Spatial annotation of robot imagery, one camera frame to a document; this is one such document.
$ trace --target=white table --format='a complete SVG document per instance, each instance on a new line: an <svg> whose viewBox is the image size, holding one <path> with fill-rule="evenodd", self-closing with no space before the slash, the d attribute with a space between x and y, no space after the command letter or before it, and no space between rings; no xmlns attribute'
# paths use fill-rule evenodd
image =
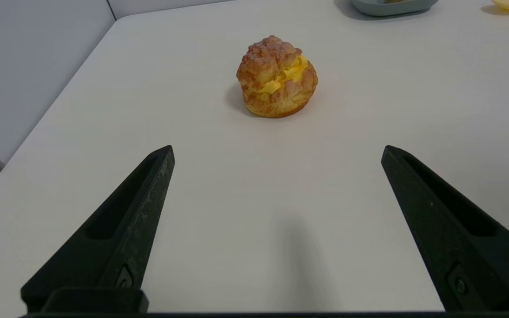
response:
<svg viewBox="0 0 509 318"><path fill-rule="evenodd" d="M0 174L0 317L167 144L150 310L442 310L380 157L410 151L509 229L509 15L487 4L369 20L238 0L117 21ZM249 115L235 79L269 34L319 75L283 119Z"/></svg>

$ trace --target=gray bowl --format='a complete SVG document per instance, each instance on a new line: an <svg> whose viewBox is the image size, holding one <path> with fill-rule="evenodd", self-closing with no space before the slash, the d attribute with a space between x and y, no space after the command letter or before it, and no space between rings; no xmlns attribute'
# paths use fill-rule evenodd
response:
<svg viewBox="0 0 509 318"><path fill-rule="evenodd" d="M385 0L351 0L357 10L372 16L389 16L428 10L438 0L404 0L387 4Z"/></svg>

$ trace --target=custard cream filling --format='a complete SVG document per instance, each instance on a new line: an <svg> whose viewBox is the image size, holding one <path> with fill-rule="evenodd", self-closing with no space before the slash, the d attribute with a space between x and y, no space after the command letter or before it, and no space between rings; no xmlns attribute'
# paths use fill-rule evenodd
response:
<svg viewBox="0 0 509 318"><path fill-rule="evenodd" d="M258 89L257 93L269 93L274 94L278 89L284 85L286 81L293 80L299 81L301 79L301 75L304 70L308 67L308 61L304 56L300 55L297 58L296 63L283 71L276 77L276 79L268 81L265 83L260 89Z"/></svg>

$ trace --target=white wall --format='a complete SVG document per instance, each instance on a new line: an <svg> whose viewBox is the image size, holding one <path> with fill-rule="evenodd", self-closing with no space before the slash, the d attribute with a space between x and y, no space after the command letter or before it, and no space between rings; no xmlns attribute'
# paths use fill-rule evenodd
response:
<svg viewBox="0 0 509 318"><path fill-rule="evenodd" d="M211 4L229 0L109 0L117 19L131 14Z"/></svg>
<svg viewBox="0 0 509 318"><path fill-rule="evenodd" d="M0 0L0 161L9 161L113 22L106 0Z"/></svg>

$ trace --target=screw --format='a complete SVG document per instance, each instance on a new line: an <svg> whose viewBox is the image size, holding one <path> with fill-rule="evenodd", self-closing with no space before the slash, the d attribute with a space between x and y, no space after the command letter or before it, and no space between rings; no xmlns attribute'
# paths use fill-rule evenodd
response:
<svg viewBox="0 0 509 318"><path fill-rule="evenodd" d="M457 292L460 294L464 295L467 293L467 284L465 284L465 282L460 278L455 280L455 288L457 288Z"/></svg>

